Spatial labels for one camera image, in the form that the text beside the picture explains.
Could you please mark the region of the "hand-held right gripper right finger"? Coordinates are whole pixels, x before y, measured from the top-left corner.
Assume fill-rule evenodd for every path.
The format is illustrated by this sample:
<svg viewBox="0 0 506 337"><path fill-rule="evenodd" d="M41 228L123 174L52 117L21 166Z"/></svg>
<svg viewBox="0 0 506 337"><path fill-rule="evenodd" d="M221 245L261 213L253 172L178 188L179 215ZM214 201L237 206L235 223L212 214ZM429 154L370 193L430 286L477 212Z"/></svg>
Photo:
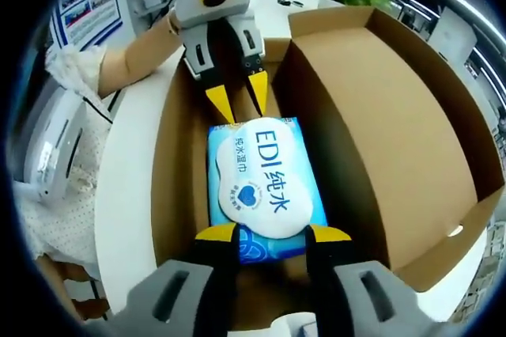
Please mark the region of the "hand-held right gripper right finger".
<svg viewBox="0 0 506 337"><path fill-rule="evenodd" d="M418 306L414 290L382 263L364 261L340 229L304 230L319 336L449 336L451 325Z"/></svg>

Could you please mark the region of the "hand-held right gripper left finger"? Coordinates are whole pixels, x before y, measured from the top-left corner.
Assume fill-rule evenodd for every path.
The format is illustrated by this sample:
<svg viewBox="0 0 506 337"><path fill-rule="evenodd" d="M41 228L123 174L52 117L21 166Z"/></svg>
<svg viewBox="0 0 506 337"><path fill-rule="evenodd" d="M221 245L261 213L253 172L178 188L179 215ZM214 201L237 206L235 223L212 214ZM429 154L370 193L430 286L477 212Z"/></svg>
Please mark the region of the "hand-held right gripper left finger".
<svg viewBox="0 0 506 337"><path fill-rule="evenodd" d="M110 336L226 336L240 268L240 226L196 235L185 259L170 259L127 295Z"/></svg>

